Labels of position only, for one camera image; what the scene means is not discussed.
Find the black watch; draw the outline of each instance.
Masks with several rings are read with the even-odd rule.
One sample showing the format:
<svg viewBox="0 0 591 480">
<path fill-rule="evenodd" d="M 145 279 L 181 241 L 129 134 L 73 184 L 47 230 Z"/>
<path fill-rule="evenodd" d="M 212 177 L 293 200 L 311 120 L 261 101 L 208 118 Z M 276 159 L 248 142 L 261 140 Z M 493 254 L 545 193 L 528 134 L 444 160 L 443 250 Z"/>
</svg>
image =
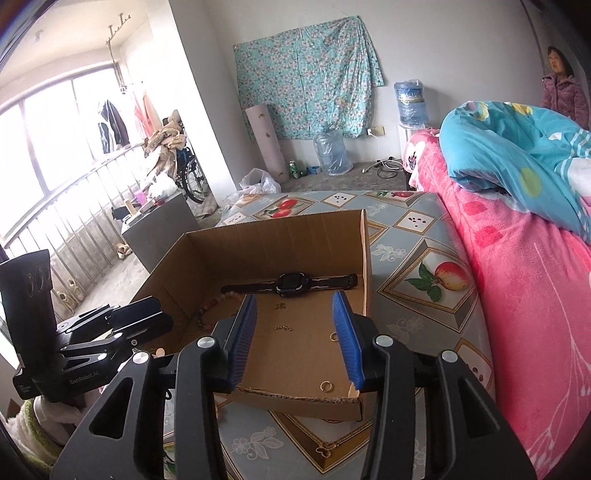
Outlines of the black watch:
<svg viewBox="0 0 591 480">
<path fill-rule="evenodd" d="M 344 277 L 311 278 L 305 273 L 284 273 L 275 281 L 249 283 L 246 285 L 224 285 L 222 293 L 277 293 L 281 297 L 297 297 L 310 290 L 338 288 L 348 290 L 357 286 L 357 275 Z"/>
</svg>

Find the pink blanket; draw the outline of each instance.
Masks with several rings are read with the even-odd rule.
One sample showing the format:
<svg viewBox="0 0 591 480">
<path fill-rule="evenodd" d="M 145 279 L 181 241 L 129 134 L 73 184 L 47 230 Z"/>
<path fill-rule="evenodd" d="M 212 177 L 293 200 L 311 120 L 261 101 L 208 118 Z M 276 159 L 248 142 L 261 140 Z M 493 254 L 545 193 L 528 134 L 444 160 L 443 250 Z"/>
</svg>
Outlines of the pink blanket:
<svg viewBox="0 0 591 480">
<path fill-rule="evenodd" d="M 466 247 L 489 331 L 496 402 L 541 479 L 591 410 L 591 248 L 509 196 L 463 190 L 447 175 L 437 133 L 410 139 L 411 185 L 440 195 Z"/>
</svg>

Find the wheel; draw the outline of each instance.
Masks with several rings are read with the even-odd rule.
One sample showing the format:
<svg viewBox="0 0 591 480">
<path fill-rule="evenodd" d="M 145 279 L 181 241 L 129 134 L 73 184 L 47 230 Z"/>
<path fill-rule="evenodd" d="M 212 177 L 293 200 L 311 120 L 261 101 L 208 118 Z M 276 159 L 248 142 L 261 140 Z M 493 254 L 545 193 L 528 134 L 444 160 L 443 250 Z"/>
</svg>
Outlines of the wheel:
<svg viewBox="0 0 591 480">
<path fill-rule="evenodd" d="M 181 172 L 181 182 L 183 184 L 183 190 L 195 203 L 203 203 L 205 200 L 203 193 L 204 180 L 205 178 L 197 164 L 197 157 L 192 155 L 186 168 Z"/>
</svg>

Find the beaded bracelet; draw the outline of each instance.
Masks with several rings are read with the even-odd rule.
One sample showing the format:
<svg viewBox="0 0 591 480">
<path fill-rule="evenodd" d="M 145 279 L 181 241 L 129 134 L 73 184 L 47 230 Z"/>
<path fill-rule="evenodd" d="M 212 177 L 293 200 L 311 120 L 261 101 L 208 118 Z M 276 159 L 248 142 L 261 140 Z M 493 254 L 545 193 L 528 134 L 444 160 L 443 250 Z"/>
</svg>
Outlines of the beaded bracelet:
<svg viewBox="0 0 591 480">
<path fill-rule="evenodd" d="M 201 307 L 197 313 L 193 316 L 193 320 L 197 322 L 197 326 L 203 330 L 213 330 L 213 325 L 208 325 L 203 323 L 203 315 L 210 309 L 214 308 L 215 306 L 219 305 L 226 299 L 243 299 L 244 295 L 240 295 L 235 291 L 229 291 L 227 293 L 222 293 L 219 296 L 215 297 L 208 301 L 203 307 Z"/>
</svg>

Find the black hair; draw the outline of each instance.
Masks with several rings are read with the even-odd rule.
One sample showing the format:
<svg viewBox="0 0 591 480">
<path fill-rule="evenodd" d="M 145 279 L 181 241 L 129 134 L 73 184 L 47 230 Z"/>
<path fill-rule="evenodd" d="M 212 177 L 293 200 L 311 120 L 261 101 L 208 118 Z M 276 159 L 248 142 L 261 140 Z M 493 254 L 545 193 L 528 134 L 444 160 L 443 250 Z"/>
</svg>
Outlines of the black hair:
<svg viewBox="0 0 591 480">
<path fill-rule="evenodd" d="M 566 76 L 574 76 L 574 70 L 570 66 L 569 61 L 564 56 L 564 53 L 562 53 L 559 49 L 551 45 L 548 47 L 548 55 L 550 55 L 552 52 L 556 53 L 560 57 L 560 60 L 562 60 L 562 65 L 564 66 L 564 72 L 566 73 Z"/>
</svg>

